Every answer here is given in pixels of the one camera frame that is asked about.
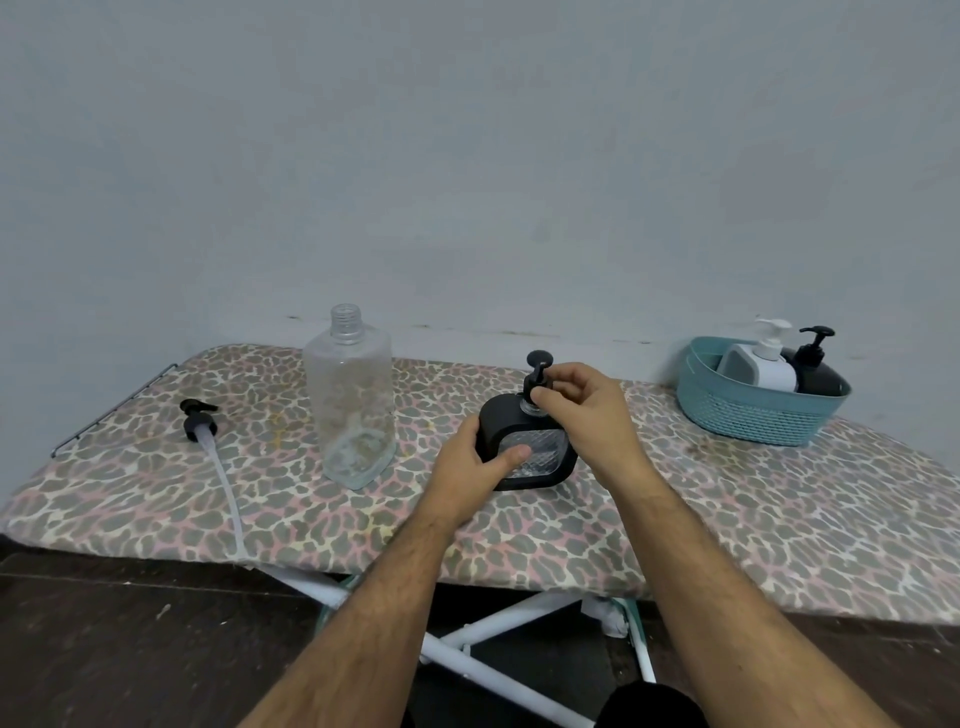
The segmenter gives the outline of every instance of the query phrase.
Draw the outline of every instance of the black pump head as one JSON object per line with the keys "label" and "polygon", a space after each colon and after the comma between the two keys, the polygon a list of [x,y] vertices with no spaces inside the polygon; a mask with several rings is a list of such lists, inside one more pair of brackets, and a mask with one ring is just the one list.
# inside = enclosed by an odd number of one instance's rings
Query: black pump head
{"label": "black pump head", "polygon": [[836,336],[837,332],[830,327],[821,326],[800,329],[800,333],[804,333],[805,331],[812,331],[817,336],[812,344],[804,344],[797,349],[797,355],[794,356],[794,361],[805,367],[819,367],[820,362],[824,360],[824,350],[820,347],[821,342],[828,336]]}
{"label": "black pump head", "polygon": [[186,415],[183,421],[183,432],[186,433],[187,440],[192,443],[197,442],[195,430],[198,425],[206,425],[210,428],[210,434],[217,434],[217,423],[207,412],[216,412],[220,407],[216,404],[207,404],[200,400],[184,400],[180,403],[180,411]]}
{"label": "black pump head", "polygon": [[533,388],[550,386],[550,380],[543,370],[553,365],[553,354],[537,349],[527,354],[527,364],[532,366],[534,371],[523,379],[523,398],[533,404],[534,401],[530,399]]}

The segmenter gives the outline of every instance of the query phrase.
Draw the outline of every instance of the teal basket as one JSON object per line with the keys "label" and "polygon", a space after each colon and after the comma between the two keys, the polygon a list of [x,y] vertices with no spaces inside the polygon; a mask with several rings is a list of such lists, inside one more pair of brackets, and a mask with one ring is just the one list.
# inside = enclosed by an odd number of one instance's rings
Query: teal basket
{"label": "teal basket", "polygon": [[677,384],[680,408],[697,425],[718,435],[767,445],[806,445],[846,401],[850,385],[844,381],[843,397],[820,397],[761,389],[717,374],[731,344],[755,343],[718,336],[691,341]]}

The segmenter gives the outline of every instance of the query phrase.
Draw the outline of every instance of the white metal frame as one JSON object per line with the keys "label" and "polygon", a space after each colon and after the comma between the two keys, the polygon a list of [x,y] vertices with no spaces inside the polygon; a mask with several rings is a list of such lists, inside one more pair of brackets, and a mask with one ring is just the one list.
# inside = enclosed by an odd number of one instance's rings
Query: white metal frame
{"label": "white metal frame", "polygon": [[[316,599],[332,609],[337,609],[349,596],[346,589],[338,586],[335,581],[323,574],[306,573],[266,565],[259,565],[257,568],[296,589],[301,594]],[[609,599],[565,592],[542,592],[533,595],[489,617],[451,632],[443,638],[437,638],[428,633],[423,636],[420,659],[423,662],[434,662],[446,667],[477,685],[505,697],[531,713],[562,726],[562,728],[589,728],[593,725],[593,721],[589,718],[574,713],[557,701],[531,690],[512,677],[508,677],[470,657],[471,645],[509,632],[522,624],[545,617],[577,601],[584,602],[583,611],[585,614],[601,619],[605,633],[611,634],[613,632],[617,636],[624,636],[629,628],[643,679],[647,682],[654,682],[647,645],[642,639],[640,627],[635,624],[633,617],[628,617],[626,624],[614,625],[616,616],[622,613],[611,606]]]}

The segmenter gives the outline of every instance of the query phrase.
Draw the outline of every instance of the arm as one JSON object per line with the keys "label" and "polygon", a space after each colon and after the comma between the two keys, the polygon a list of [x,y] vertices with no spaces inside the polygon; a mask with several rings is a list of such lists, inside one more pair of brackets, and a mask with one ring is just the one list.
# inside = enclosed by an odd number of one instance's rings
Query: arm
{"label": "arm", "polygon": [[892,728],[876,703],[763,596],[643,451],[619,384],[583,364],[547,370],[538,406],[613,496],[709,723]]}
{"label": "arm", "polygon": [[467,418],[444,444],[413,515],[241,728],[400,724],[453,533],[530,456],[520,445],[482,464],[474,450],[478,426],[475,415]]}

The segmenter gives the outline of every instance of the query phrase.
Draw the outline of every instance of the white pump head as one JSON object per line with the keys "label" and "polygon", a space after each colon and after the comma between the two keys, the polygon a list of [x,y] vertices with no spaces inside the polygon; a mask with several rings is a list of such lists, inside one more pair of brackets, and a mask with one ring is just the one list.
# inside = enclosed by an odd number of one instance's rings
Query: white pump head
{"label": "white pump head", "polygon": [[780,358],[780,350],[783,349],[780,335],[793,328],[793,324],[783,319],[756,319],[756,322],[766,325],[764,328],[767,335],[754,344],[754,353],[761,359],[777,361]]}

